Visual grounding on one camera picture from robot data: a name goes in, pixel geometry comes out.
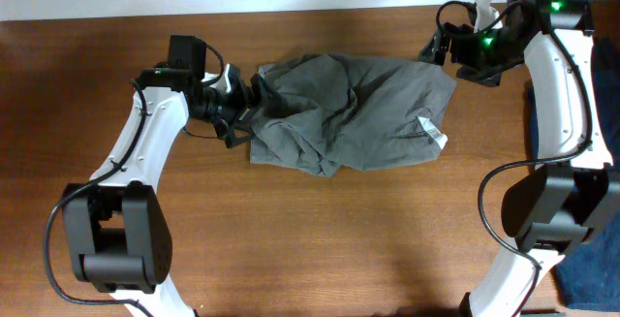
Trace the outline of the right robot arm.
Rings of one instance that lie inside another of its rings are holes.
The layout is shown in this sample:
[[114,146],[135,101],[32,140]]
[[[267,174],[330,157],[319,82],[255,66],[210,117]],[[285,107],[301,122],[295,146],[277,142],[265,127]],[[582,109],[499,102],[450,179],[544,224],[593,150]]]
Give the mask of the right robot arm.
[[592,81],[594,23],[587,0],[492,0],[466,5],[469,22],[439,21],[419,60],[458,65],[458,76],[495,87],[525,66],[537,112],[538,149],[530,173],[509,188],[500,251],[480,285],[462,299],[466,317],[519,316],[541,279],[594,239],[619,208]]

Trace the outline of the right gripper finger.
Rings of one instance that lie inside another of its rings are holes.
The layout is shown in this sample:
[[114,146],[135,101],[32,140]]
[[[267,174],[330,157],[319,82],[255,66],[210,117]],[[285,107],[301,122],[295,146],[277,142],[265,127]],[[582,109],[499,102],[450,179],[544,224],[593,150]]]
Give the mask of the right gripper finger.
[[464,79],[485,87],[497,87],[501,83],[503,73],[522,64],[523,61],[516,61],[507,65],[496,66],[480,71],[474,70],[467,66],[462,66],[457,70],[456,76],[459,79]]
[[450,38],[438,30],[429,43],[419,52],[418,61],[433,65],[444,65],[449,49]]

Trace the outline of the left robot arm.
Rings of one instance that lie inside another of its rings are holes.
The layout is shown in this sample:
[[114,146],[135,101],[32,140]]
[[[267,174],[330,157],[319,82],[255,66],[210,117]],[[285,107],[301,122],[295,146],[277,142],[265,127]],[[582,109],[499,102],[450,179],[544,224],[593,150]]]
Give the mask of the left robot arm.
[[123,305],[134,316],[197,315],[172,281],[172,238],[157,199],[172,145],[191,119],[212,124],[228,148],[247,143],[255,136],[254,114],[283,102],[259,74],[246,85],[225,62],[209,74],[211,50],[195,36],[171,36],[167,59],[132,79],[131,113],[107,160],[87,182],[63,191],[50,216],[63,220],[74,276],[107,294],[104,300],[68,295],[45,256],[47,278],[63,300]]

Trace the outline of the grey shorts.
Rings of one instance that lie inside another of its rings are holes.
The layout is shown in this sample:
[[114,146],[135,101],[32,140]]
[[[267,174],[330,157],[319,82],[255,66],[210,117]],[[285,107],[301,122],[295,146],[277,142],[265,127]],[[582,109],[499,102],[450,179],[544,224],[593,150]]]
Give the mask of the grey shorts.
[[456,81],[437,65],[402,58],[305,54],[262,65],[269,94],[252,120],[253,164],[331,177],[439,158]]

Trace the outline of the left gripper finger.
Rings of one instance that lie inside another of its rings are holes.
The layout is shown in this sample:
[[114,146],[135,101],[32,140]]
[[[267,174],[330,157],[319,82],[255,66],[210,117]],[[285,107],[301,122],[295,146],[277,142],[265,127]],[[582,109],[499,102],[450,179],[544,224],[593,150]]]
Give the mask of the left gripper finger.
[[263,111],[264,116],[281,118],[289,113],[287,100],[260,74],[251,77],[251,84],[255,94],[256,107]]
[[227,148],[237,147],[255,138],[255,133],[251,128],[250,121],[256,114],[256,111],[256,108],[244,109],[232,120],[225,136],[225,145]]

